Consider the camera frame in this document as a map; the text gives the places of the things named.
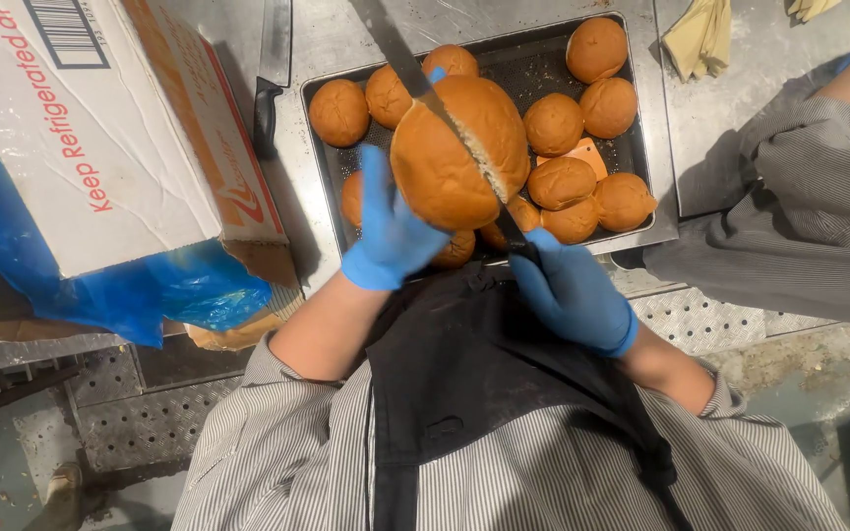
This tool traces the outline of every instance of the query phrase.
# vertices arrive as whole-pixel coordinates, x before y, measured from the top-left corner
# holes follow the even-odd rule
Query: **barcode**
[[[55,66],[110,68],[77,0],[25,0]]]

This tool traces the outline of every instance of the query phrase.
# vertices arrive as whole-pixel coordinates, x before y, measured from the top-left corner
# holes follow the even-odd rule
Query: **cardboard box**
[[[158,0],[0,0],[0,156],[65,277],[219,238],[298,287],[213,48]]]

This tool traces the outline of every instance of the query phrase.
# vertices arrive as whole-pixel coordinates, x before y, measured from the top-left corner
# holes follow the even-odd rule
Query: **knife blade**
[[[265,0],[264,25],[261,29],[261,63],[254,95],[254,151],[258,159],[268,160],[274,148],[277,118],[274,98],[291,84],[291,0]]]
[[[484,165],[477,162],[474,152],[471,151],[470,146],[465,141],[465,136],[457,124],[455,124],[455,120],[448,115],[445,104],[442,103],[441,98],[438,97],[434,88],[431,87],[431,83],[425,77],[425,73],[422,72],[419,60],[412,54],[409,45],[402,40],[401,35],[398,33],[398,28],[395,27],[395,21],[385,10],[383,3],[379,0],[349,0],[349,3],[356,9],[360,20],[363,21],[369,34],[372,35],[373,41],[376,42],[376,45],[383,52],[385,60],[395,70],[398,80],[405,85],[405,90],[408,90],[411,97],[422,102],[429,111],[438,116],[452,130],[458,142],[465,147],[467,154],[474,160],[475,165],[481,171],[482,177],[487,181],[487,185],[490,186],[494,192],[494,196],[497,198],[500,213],[495,223],[503,233],[507,251],[523,256],[536,264],[537,267],[542,267],[537,246],[533,242],[527,241],[527,237],[514,221],[513,215],[507,210],[498,190],[492,184],[490,175],[481,169]]]

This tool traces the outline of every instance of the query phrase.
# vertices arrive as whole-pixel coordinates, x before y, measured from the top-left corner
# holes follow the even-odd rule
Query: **blue plastic bag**
[[[263,308],[271,288],[215,240],[62,280],[29,210],[0,162],[0,273],[39,318],[99,326],[162,345],[162,318],[215,331]]]

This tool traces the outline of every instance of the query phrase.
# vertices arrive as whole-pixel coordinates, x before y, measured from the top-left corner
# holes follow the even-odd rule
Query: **bread roll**
[[[474,231],[458,231],[452,241],[442,247],[431,259],[431,265],[439,269],[457,269],[471,259],[474,253]]]
[[[495,188],[513,198],[526,183],[530,158],[523,122],[506,92],[471,76],[448,76],[434,90]],[[389,160],[409,209],[436,227],[471,231],[497,218],[497,198],[478,165],[424,104],[413,103],[395,128]]]
[[[343,181],[340,190],[340,212],[353,227],[363,227],[363,173],[354,171]]]
[[[517,196],[507,203],[507,211],[513,215],[516,225],[520,230],[528,233],[540,226],[540,211],[530,201]],[[490,247],[498,250],[507,250],[507,240],[503,237],[497,223],[488,223],[481,227],[481,237]]]
[[[627,59],[625,30],[603,17],[579,25],[566,48],[566,67],[584,83],[615,76]]]
[[[583,110],[571,97],[552,93],[530,106],[523,115],[523,127],[534,153],[559,157],[575,148],[583,136]]]
[[[621,78],[596,81],[579,98],[585,130],[599,138],[615,138],[632,127],[638,114],[635,87]]]
[[[599,204],[599,225],[614,233],[637,229],[658,205],[645,181],[630,173],[602,179],[592,197]]]
[[[527,191],[546,210],[563,210],[588,198],[596,188],[596,172],[585,161],[557,157],[537,166],[527,179]]]
[[[412,106],[412,97],[398,80],[395,70],[386,64],[372,73],[366,82],[366,104],[373,119],[387,129],[395,129],[398,121]]]
[[[363,89],[347,79],[324,83],[310,101],[308,116],[317,136],[335,148],[356,144],[369,128]]]
[[[540,223],[562,244],[582,243],[599,224],[599,206],[589,197],[568,209],[540,212]]]
[[[422,61],[422,70],[425,75],[431,75],[434,67],[440,66],[445,69],[449,76],[473,76],[478,77],[478,59],[470,52],[456,44],[442,44],[431,50],[425,60]]]

